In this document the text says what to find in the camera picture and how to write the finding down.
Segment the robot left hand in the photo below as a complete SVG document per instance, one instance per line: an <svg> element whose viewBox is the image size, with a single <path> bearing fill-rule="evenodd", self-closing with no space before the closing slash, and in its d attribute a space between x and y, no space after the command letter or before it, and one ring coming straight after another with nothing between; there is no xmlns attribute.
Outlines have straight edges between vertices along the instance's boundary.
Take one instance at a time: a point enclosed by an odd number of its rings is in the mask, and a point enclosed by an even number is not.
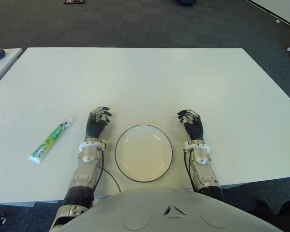
<svg viewBox="0 0 290 232"><path fill-rule="evenodd" d="M99 138L104 128L110 123L109 117L111 117L112 114L109 110L109 107L100 106L89 113L86 125L86 140Z"/></svg>

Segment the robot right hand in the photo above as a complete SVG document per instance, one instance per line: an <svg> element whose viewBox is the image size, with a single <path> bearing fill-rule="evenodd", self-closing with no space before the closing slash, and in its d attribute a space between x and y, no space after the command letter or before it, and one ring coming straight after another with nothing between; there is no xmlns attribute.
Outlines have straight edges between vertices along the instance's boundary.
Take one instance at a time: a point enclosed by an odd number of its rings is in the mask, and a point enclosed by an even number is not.
<svg viewBox="0 0 290 232"><path fill-rule="evenodd" d="M185 109L177 113L177 118L184 125L191 140L203 140L203 124L198 113Z"/></svg>

